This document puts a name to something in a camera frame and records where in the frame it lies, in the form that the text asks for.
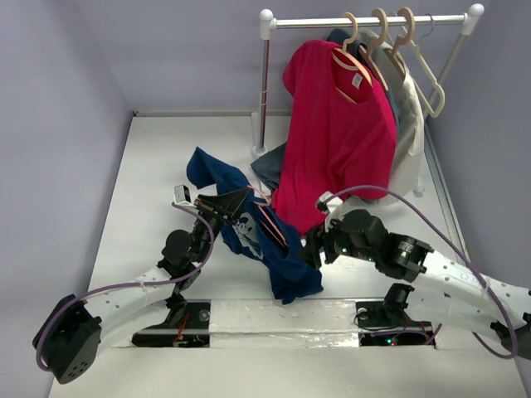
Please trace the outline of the pink wire hanger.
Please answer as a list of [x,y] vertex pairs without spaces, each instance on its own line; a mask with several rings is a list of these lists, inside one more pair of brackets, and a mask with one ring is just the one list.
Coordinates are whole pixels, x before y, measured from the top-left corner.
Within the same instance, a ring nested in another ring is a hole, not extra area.
[[269,234],[277,240],[278,244],[287,250],[288,244],[284,235],[281,233],[280,229],[278,228],[278,225],[276,225],[274,220],[270,217],[269,213],[266,212],[266,208],[270,206],[270,200],[260,189],[253,187],[252,185],[248,185],[247,187],[251,189],[254,193],[257,193],[259,197],[261,197],[263,200],[263,202],[259,202],[254,199],[254,203],[258,206],[261,214],[264,217],[264,220],[261,221],[261,224],[268,230]]

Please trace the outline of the white t shirt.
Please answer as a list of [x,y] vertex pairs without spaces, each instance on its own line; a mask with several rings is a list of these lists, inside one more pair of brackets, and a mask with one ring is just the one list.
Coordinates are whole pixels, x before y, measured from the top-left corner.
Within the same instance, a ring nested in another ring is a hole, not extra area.
[[384,75],[392,80],[391,89],[400,114],[402,134],[395,150],[388,189],[405,196],[418,186],[424,155],[424,122],[414,79],[408,69],[404,80],[398,74],[385,53],[385,50],[391,48],[391,45],[383,42],[376,55],[377,65],[382,67],[383,72],[380,76]]

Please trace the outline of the wooden hanger with white shirt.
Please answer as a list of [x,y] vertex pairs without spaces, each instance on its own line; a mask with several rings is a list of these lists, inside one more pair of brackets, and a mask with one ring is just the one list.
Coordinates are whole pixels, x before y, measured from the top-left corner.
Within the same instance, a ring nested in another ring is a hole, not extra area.
[[404,17],[407,23],[406,33],[403,36],[398,35],[394,44],[390,50],[385,50],[387,58],[391,61],[398,74],[404,80],[406,77],[406,66],[404,61],[398,56],[398,52],[401,46],[409,44],[416,30],[415,17],[412,10],[409,7],[402,7],[397,12],[399,17]]

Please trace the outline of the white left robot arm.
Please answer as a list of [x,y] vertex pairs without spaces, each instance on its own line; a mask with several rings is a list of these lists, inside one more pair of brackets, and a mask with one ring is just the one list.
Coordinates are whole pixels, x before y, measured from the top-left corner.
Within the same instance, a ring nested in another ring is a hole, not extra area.
[[194,217],[192,230],[172,231],[161,260],[135,279],[62,298],[33,338],[37,366],[67,384],[117,342],[156,323],[179,325],[183,290],[200,275],[222,228],[235,225],[250,195],[243,187],[191,198],[186,186],[176,186],[172,205]]

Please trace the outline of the white metal clothes rack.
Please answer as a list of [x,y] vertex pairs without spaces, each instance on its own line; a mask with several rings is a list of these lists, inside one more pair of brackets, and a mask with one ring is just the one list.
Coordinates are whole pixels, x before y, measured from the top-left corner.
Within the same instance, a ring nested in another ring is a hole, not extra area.
[[[419,60],[426,76],[430,79],[432,91],[430,96],[424,100],[424,115],[437,117],[443,109],[445,97],[442,85],[445,82],[449,71],[460,54],[468,37],[472,34],[485,12],[485,7],[480,3],[471,5],[468,10],[462,14],[432,16],[414,16],[417,27],[428,25],[459,25],[460,34],[448,55],[445,64],[439,75],[435,75],[427,64],[420,50],[418,41],[410,41],[416,58]],[[265,145],[266,136],[266,109],[267,109],[267,90],[269,77],[269,58],[270,58],[270,38],[274,30],[279,29],[303,29],[303,28],[339,28],[339,27],[405,27],[408,19],[402,16],[388,16],[386,22],[382,22],[379,17],[358,17],[355,22],[347,17],[336,18],[296,18],[296,19],[278,19],[269,9],[263,9],[260,12],[260,37],[262,40],[261,55],[261,93],[258,110],[251,114],[251,127],[254,139],[254,147],[251,150],[252,157],[257,159],[268,152]]]

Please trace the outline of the grey blue t shirt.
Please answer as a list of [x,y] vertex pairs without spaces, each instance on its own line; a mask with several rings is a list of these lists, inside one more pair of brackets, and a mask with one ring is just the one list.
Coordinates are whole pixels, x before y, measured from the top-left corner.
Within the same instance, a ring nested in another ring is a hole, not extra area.
[[[368,53],[368,47],[370,46],[370,43],[377,39],[378,38],[375,36],[373,31],[370,31],[366,28],[361,28],[358,32],[357,39],[348,45],[348,51],[372,73],[374,73],[373,69],[378,68],[380,73],[383,74],[382,67],[378,66],[376,62],[379,44],[376,44],[375,48],[373,49],[371,61],[367,61],[363,55],[364,53]],[[400,114],[397,107],[397,102],[391,89],[392,80],[391,78],[387,78],[382,75],[382,78],[378,80],[378,83],[382,87],[383,92],[386,95],[387,102],[389,103],[389,107],[392,110],[394,123],[397,128],[397,144],[399,144],[402,136],[400,132]],[[286,143],[283,143],[251,163],[252,170],[265,184],[265,186],[270,189],[271,192],[276,190],[280,184],[280,172],[285,156],[285,147]]]

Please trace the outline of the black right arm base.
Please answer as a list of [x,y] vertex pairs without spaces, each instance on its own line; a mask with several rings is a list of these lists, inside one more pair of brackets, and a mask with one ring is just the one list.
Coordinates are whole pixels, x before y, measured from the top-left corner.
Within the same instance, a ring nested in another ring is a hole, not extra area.
[[353,323],[360,347],[436,346],[429,321],[411,320],[405,313],[413,287],[393,284],[384,298],[356,302]]

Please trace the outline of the red t shirt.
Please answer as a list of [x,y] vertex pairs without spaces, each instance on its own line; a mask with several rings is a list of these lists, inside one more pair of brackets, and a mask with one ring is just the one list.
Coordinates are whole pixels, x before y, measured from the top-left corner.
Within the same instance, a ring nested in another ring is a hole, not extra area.
[[339,51],[333,42],[307,41],[283,74],[293,106],[273,207],[301,235],[323,221],[316,207],[323,193],[358,187],[355,196],[378,201],[391,178],[397,126],[390,104],[376,80],[343,68]]

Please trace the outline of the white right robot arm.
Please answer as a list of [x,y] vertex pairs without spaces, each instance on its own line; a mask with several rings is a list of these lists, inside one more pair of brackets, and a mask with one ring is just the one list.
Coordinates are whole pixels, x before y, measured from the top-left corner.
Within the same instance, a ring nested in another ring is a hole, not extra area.
[[388,323],[427,321],[497,340],[530,358],[530,291],[472,271],[427,243],[387,231],[365,210],[309,230],[299,257],[315,269],[347,256],[372,262],[393,279],[380,314]]

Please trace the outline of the wooden hanger with red shirt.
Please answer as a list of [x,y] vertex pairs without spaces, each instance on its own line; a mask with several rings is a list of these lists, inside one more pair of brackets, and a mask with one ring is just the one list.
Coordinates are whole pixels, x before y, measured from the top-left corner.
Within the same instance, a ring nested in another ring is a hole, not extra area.
[[363,66],[363,64],[348,51],[348,45],[355,41],[358,34],[358,24],[356,18],[351,12],[344,12],[342,17],[349,20],[353,31],[351,36],[343,40],[341,47],[335,47],[333,49],[332,59],[344,70],[357,71],[370,86],[373,86],[372,75]]

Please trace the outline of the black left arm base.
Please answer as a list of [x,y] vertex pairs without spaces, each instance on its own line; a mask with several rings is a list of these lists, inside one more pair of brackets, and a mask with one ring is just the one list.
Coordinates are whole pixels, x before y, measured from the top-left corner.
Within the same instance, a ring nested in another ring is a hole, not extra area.
[[210,346],[211,301],[174,299],[165,320],[135,333],[131,343],[135,347],[201,348]]

